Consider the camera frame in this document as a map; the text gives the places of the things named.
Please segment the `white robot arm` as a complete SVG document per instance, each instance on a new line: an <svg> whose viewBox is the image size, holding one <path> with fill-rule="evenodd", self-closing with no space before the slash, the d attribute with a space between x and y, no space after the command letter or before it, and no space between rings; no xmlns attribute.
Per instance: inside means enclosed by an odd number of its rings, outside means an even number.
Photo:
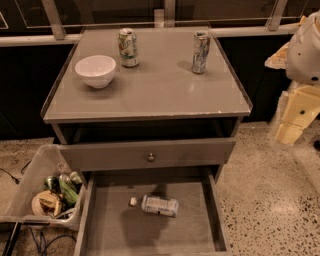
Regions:
<svg viewBox="0 0 320 256"><path fill-rule="evenodd" d="M300 20L289 42L265 61L272 69L284 69L295 84L283 92L282 110L275 140L294 144L320 113L320 10Z"/></svg>

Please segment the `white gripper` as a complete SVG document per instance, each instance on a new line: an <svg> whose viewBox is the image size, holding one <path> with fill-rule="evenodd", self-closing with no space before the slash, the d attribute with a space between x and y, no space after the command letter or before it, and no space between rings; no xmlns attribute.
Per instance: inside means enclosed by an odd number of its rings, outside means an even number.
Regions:
<svg viewBox="0 0 320 256"><path fill-rule="evenodd" d="M282 144L294 144L303 131L320 113L320 88L302 85L287 96L287 104L280 118L275 140Z"/></svg>

